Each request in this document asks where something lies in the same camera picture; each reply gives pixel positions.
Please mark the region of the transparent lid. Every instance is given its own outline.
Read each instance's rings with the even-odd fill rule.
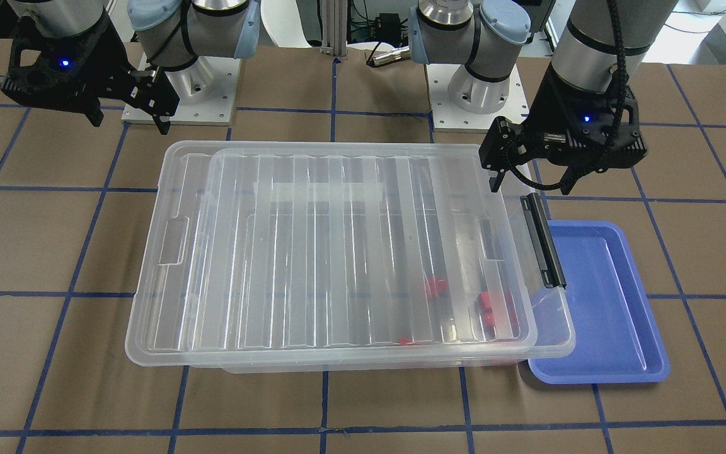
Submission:
[[[476,146],[174,144],[127,353],[229,370],[533,356],[518,233],[487,179]]]

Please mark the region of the metal post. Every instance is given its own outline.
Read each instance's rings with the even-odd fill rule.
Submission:
[[[321,0],[323,24],[321,52],[346,57],[346,22],[349,4],[346,0]]]

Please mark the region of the box handle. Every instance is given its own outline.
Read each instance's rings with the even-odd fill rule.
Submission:
[[[559,263],[559,255],[553,245],[548,220],[545,219],[542,210],[542,198],[539,194],[532,192],[521,197],[522,211],[525,215],[525,222],[528,226],[528,233],[531,235],[531,242],[534,245],[536,262],[539,264],[539,273],[542,275],[542,282],[545,287],[554,288],[567,285],[565,273]]]

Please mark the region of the black cable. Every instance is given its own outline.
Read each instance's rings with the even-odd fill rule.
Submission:
[[[321,35],[323,41],[323,20],[321,20],[321,0],[315,0],[315,5],[318,7],[318,32]]]
[[[380,41],[379,43],[375,44],[374,49],[371,49],[371,54],[369,54],[369,58],[366,58],[367,66],[374,59],[374,53],[377,52],[377,48],[380,47],[380,44],[382,44],[382,43],[383,43],[383,41]]]
[[[363,11],[366,12],[366,16],[365,16],[366,20],[371,20],[369,18],[369,5],[366,4],[366,0],[363,0]]]
[[[618,68],[616,69],[616,77],[617,77],[617,84],[616,84],[616,106],[614,106],[614,112],[613,112],[613,126],[611,126],[610,132],[607,136],[607,140],[605,140],[603,147],[601,149],[601,153],[597,155],[595,158],[593,158],[590,163],[582,167],[581,169],[577,170],[574,175],[571,175],[568,178],[565,178],[564,175],[562,175],[562,179],[559,180],[558,183],[554,184],[541,184],[536,183],[530,178],[527,178],[525,175],[522,174],[522,172],[517,169],[516,166],[510,167],[510,171],[515,175],[517,179],[522,181],[527,186],[532,187],[536,190],[556,190],[556,189],[562,189],[562,187],[568,187],[572,184],[576,183],[576,181],[579,181],[580,178],[582,178],[585,175],[588,175],[588,173],[594,172],[594,170],[599,170],[599,167],[597,164],[600,163],[601,159],[604,158],[604,156],[607,155],[608,152],[614,149],[614,142],[616,142],[616,139],[618,138],[618,132],[620,130],[620,124],[623,120],[623,107],[626,104],[626,85],[629,82],[629,74],[626,69],[626,49],[623,46],[623,34],[621,32],[620,28],[620,17],[618,13],[618,4],[616,3],[616,0],[607,0],[607,7],[610,11],[610,22],[613,24],[613,38],[614,38],[614,51],[616,51],[616,63]],[[516,148],[517,144],[519,143],[519,137],[515,138],[515,141],[513,144],[511,144],[513,147]],[[510,163],[509,160],[509,148],[504,148],[504,161],[506,163]]]
[[[670,26],[667,23],[664,23],[663,25],[668,26],[668,28],[670,28],[671,30],[676,30],[677,32],[682,32],[682,33],[690,33],[692,35],[704,35],[706,33],[711,32],[710,30],[705,31],[705,32],[691,32],[690,30],[683,30],[682,28],[676,28],[676,26]]]
[[[693,11],[672,11],[675,15],[697,15],[697,16],[723,16],[726,8],[722,11],[714,11],[712,13],[695,13]]]
[[[153,60],[156,60],[158,58],[158,55],[161,55],[162,52],[164,52],[164,49],[167,49],[167,45],[170,44],[170,41],[173,40],[173,37],[175,37],[175,34],[178,33],[178,30],[181,29],[181,20],[178,20],[178,23],[175,24],[173,27],[173,31],[170,32],[169,35],[167,35],[166,38],[164,38],[164,42],[161,43],[161,46],[158,50],[156,50],[155,54],[153,54],[152,57],[147,58],[147,63],[153,63]]]

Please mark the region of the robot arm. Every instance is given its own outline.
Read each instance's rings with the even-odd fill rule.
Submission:
[[[567,195],[591,172],[628,169],[646,156],[627,84],[676,3],[577,0],[527,119],[499,116],[481,145],[481,166],[497,172],[493,192],[512,172],[534,189]],[[567,169],[556,183],[533,182],[516,167],[536,158]]]
[[[137,70],[101,0],[8,3],[20,20],[2,92],[23,106],[83,113],[94,126],[103,121],[99,98],[113,98],[147,112],[166,134],[181,97],[201,88],[191,81],[202,74],[193,69],[204,69],[195,66],[199,55],[248,58],[259,38],[257,0],[130,0],[151,64]],[[26,64],[24,51],[37,60]],[[167,73],[178,76],[174,84]]]
[[[629,168],[645,157],[627,82],[676,3],[577,0],[527,119],[513,124],[498,116],[481,145],[481,165],[497,172],[493,192],[512,172],[535,189],[567,194],[588,173]],[[463,64],[450,81],[453,100],[469,112],[494,113],[507,98],[510,86],[501,78],[516,63],[528,24],[509,0],[484,0],[475,9],[470,0],[420,0],[411,17],[412,57]],[[516,167],[536,158],[567,170],[557,183],[533,182]]]
[[[178,95],[164,72],[138,71],[103,3],[99,0],[9,0],[20,19],[11,47],[8,74],[0,89],[28,107],[84,114],[103,121],[99,98],[123,100],[152,115],[167,133]],[[38,52],[27,64],[23,52]]]

